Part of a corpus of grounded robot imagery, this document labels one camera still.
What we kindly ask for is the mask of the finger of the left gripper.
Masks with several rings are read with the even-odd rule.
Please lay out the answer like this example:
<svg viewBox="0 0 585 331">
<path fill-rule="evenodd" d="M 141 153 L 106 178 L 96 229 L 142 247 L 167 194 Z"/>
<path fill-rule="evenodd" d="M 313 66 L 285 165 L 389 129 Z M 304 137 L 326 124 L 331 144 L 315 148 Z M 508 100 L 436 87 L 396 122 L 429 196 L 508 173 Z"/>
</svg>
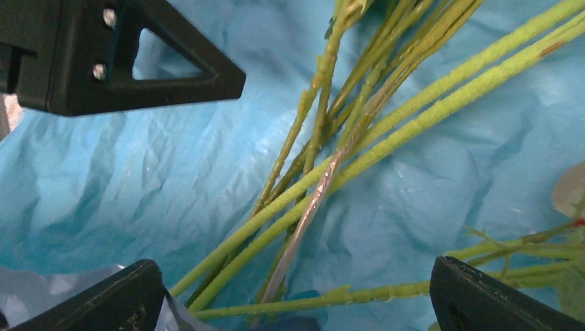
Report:
<svg viewBox="0 0 585 331">
<path fill-rule="evenodd" d="M 132 75 L 142 30 L 200 69 Z M 65 117 L 238 99 L 245 72 L 167 1 L 2 1 L 1 92 Z"/>
</svg>

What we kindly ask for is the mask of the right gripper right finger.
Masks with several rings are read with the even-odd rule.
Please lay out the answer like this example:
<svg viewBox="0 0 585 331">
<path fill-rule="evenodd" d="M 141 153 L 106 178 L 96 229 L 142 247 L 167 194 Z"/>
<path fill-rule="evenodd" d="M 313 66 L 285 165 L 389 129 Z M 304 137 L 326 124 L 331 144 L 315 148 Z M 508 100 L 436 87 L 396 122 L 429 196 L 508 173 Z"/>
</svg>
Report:
<svg viewBox="0 0 585 331">
<path fill-rule="evenodd" d="M 437 257 L 429 295 L 442 331 L 583 330 L 584 323 L 455 257 Z"/>
</svg>

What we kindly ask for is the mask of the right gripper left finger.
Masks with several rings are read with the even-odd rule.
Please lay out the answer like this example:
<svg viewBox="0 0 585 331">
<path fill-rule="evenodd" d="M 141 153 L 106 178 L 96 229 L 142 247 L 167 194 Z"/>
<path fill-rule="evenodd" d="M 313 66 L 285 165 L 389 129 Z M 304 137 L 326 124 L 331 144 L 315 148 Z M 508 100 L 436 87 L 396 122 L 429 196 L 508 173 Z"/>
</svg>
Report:
<svg viewBox="0 0 585 331">
<path fill-rule="evenodd" d="M 166 289 L 159 266 L 40 277 L 9 273 L 10 330 L 155 330 Z"/>
</svg>

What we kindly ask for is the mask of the blue wrapping paper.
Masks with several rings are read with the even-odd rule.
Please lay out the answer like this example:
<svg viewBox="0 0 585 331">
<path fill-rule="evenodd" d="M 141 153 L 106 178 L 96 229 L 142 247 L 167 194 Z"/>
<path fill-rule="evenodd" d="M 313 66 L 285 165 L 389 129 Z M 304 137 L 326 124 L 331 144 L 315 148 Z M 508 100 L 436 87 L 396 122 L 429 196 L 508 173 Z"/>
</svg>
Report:
<svg viewBox="0 0 585 331">
<path fill-rule="evenodd" d="M 248 75 L 240 99 L 63 118 L 1 143 L 1 264 L 71 274 L 154 259 L 174 285 L 248 218 L 324 51 L 333 1 L 175 1 Z M 584 38 L 349 181 L 319 209 L 287 299 L 423 281 L 435 257 L 566 221 L 584 160 Z"/>
</svg>

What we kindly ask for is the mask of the artificial flower bouquet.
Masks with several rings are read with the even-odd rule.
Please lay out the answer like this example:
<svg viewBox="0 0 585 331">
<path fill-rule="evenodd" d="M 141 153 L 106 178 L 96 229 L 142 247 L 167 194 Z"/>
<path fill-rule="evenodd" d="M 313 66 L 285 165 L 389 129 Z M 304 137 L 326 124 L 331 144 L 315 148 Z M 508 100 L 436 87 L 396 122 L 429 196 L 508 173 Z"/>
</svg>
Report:
<svg viewBox="0 0 585 331">
<path fill-rule="evenodd" d="M 438 255 L 555 305 L 584 251 L 551 205 L 584 159 L 583 1 L 336 1 L 252 207 L 170 289 L 217 327 L 309 315 L 325 330 L 430 330 Z"/>
</svg>

